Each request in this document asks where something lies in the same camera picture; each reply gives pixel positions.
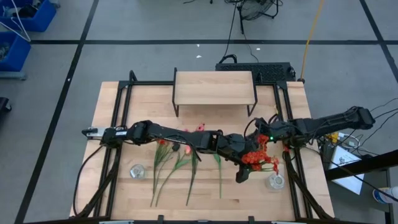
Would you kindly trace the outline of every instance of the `blue container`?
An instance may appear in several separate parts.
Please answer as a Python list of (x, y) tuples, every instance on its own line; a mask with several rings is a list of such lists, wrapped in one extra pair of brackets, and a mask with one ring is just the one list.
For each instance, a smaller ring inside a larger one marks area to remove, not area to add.
[(8, 43), (6, 58), (0, 60), (0, 71), (19, 72), (30, 51), (30, 44), (13, 32), (0, 32), (0, 46)]
[[(14, 0), (17, 7), (22, 7), (25, 4), (32, 4), (32, 1), (33, 0)], [(3, 22), (12, 29), (20, 30), (20, 28), (18, 28), (18, 26), (13, 22), (15, 21), (19, 24), (18, 18), (15, 17), (11, 20), (9, 17), (2, 17), (4, 12), (2, 8), (3, 6), (14, 8), (11, 0), (0, 0), (0, 22)], [(44, 32), (50, 25), (55, 13), (56, 10), (53, 4), (51, 4), (49, 0), (44, 0), (33, 18), (21, 18), (21, 22), (24, 25), (25, 30)]]

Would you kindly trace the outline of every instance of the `gray floor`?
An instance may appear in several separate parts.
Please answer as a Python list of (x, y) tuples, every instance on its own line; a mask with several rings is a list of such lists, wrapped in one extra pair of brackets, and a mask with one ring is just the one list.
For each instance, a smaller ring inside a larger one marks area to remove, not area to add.
[[(93, 0), (60, 0), (61, 8), (34, 40), (79, 40)], [(227, 39), (233, 5), (215, 0), (99, 0), (88, 40)], [(398, 40), (398, 2), (366, 1), (386, 40)], [(318, 0), (284, 1), (279, 15), (245, 21), (248, 39), (305, 40)], [(232, 39), (243, 39), (236, 14)], [(318, 20), (316, 40), (376, 40), (358, 0), (326, 0)], [(85, 45), (63, 106), (49, 154), (25, 222), (66, 218), (86, 141), (80, 131), (91, 124), (100, 84), (125, 80), (133, 69), (139, 80), (171, 80), (173, 68), (214, 70), (225, 45)], [(261, 62), (290, 62), (300, 73), (304, 45), (251, 45)], [(388, 46), (398, 57), (398, 46)], [(49, 128), (76, 45), (32, 45), (22, 69), (28, 79), (0, 81), (0, 96), (11, 99), (13, 111), (0, 128), (0, 216), (12, 223), (24, 196), (45, 134)], [(255, 62), (247, 45), (233, 44), (229, 53), (239, 62)], [(305, 69), (305, 89), (314, 118), (352, 105), (373, 108), (398, 96), (398, 83), (379, 45), (311, 45)], [(381, 108), (376, 114), (395, 108)], [(392, 118), (367, 143), (376, 153), (396, 149)], [(391, 169), (398, 185), (398, 169)], [(336, 217), (384, 223), (384, 214), (341, 196), (330, 183)]]

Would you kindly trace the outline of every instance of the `wooden platform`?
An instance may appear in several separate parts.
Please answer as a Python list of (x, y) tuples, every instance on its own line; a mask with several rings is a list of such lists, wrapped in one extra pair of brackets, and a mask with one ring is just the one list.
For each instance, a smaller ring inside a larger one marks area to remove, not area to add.
[(253, 105), (251, 72), (177, 72), (176, 105)]
[[(93, 126), (108, 127), (111, 122), (117, 82), (104, 82), (99, 93)], [(288, 83), (290, 102), (294, 118), (310, 117), (307, 99), (302, 83)], [(171, 103), (172, 86), (133, 86), (127, 126), (136, 121), (151, 120), (164, 126), (194, 130), (201, 122), (206, 129), (222, 129), (225, 134), (243, 133), (248, 121), (253, 117), (270, 118), (275, 113), (273, 90), (270, 86), (257, 86), (258, 103), (251, 117), (246, 107), (231, 105), (192, 105), (180, 109), (176, 118)], [(280, 91), (282, 107), (284, 101)], [(120, 124), (123, 106), (120, 108)], [(89, 141), (85, 158), (98, 147), (98, 141)], [(191, 165), (176, 171), (165, 185), (157, 207), (150, 207), (152, 197), (152, 171), (156, 144), (132, 146), (125, 144), (119, 167), (119, 175), (114, 198), (112, 219), (156, 220), (164, 215), (165, 220), (294, 220), (287, 173), (281, 158), (282, 145), (269, 143), (269, 155), (281, 161), (280, 173), (285, 176), (286, 185), (282, 190), (269, 190), (265, 183), (271, 172), (254, 172), (242, 184), (235, 182), (238, 167), (232, 162), (222, 160), (222, 197), (219, 198), (218, 168), (211, 155), (201, 155), (191, 199), (185, 206), (191, 178)], [(78, 210), (89, 201), (98, 187), (104, 150), (95, 155), (82, 172), (78, 188)], [(309, 191), (329, 215), (333, 214), (331, 200), (319, 155), (311, 150), (302, 150), (302, 160)], [(134, 164), (142, 164), (147, 178), (133, 180), (129, 171)], [(160, 175), (159, 186), (169, 174), (174, 162), (166, 163)], [(302, 195), (298, 191), (301, 215), (304, 217)], [(108, 193), (103, 197), (101, 214), (104, 214)]]

